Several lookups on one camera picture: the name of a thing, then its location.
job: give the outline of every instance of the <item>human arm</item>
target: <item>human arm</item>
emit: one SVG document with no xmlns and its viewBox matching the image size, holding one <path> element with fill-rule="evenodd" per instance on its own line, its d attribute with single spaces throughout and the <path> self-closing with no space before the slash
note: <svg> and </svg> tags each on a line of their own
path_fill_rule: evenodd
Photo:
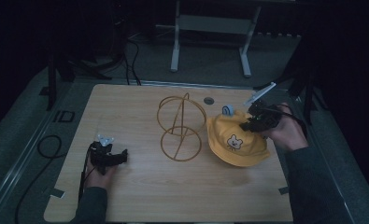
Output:
<svg viewBox="0 0 369 224">
<path fill-rule="evenodd" d="M 286 104 L 280 109 L 290 113 Z M 309 146 L 301 126 L 294 119 L 282 116 L 276 128 L 262 134 L 287 152 L 294 223 L 351 223 L 327 163 L 317 148 Z"/>
<path fill-rule="evenodd" d="M 106 223 L 107 190 L 116 170 L 117 166 L 109 167 L 102 175 L 88 161 L 85 190 L 70 223 Z"/>
</svg>

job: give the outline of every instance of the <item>sleeve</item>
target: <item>sleeve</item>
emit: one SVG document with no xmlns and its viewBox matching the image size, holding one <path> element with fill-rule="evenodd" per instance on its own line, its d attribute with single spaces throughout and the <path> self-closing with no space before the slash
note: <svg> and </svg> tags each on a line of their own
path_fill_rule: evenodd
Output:
<svg viewBox="0 0 369 224">
<path fill-rule="evenodd" d="M 286 154 L 294 223 L 352 223 L 327 163 L 315 147 Z"/>
<path fill-rule="evenodd" d="M 107 192 L 105 189 L 86 188 L 79 201 L 76 216 L 70 223 L 106 223 Z"/>
</svg>

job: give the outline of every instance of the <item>small round object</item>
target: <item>small round object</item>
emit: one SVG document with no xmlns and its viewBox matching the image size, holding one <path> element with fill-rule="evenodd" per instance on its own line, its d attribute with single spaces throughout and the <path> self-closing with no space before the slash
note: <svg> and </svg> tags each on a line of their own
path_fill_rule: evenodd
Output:
<svg viewBox="0 0 369 224">
<path fill-rule="evenodd" d="M 205 102 L 205 104 L 207 104 L 207 105 L 213 105 L 213 104 L 214 104 L 214 99 L 213 99 L 213 98 L 211 98 L 211 97 L 206 97 L 206 98 L 204 99 L 204 102 Z"/>
</svg>

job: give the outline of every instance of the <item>cartoon face print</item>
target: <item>cartoon face print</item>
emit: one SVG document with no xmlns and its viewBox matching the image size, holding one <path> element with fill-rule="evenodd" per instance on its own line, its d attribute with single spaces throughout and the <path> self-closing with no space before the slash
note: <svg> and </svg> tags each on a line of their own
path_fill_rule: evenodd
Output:
<svg viewBox="0 0 369 224">
<path fill-rule="evenodd" d="M 242 146 L 243 141 L 240 139 L 236 139 L 236 135 L 232 135 L 231 138 L 227 141 L 228 147 L 230 147 L 232 150 L 238 150 L 240 149 L 240 146 Z"/>
</svg>

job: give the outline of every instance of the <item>human hand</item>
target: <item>human hand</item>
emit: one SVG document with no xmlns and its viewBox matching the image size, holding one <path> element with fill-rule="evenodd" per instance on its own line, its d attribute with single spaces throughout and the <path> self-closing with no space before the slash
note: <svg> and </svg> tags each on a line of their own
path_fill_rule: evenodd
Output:
<svg viewBox="0 0 369 224">
<path fill-rule="evenodd" d="M 106 174 L 102 175 L 91 163 L 91 159 L 88 159 L 85 188 L 99 187 L 107 189 L 111 183 L 111 179 L 117 171 L 118 165 L 107 167 Z"/>
<path fill-rule="evenodd" d="M 286 103 L 283 103 L 283 105 L 279 105 L 278 107 L 281 111 L 291 114 Z M 288 151 L 294 151 L 296 149 L 309 146 L 298 122 L 285 115 L 282 116 L 276 128 L 269 129 L 261 132 L 260 134 L 271 138 L 275 145 Z"/>
</svg>

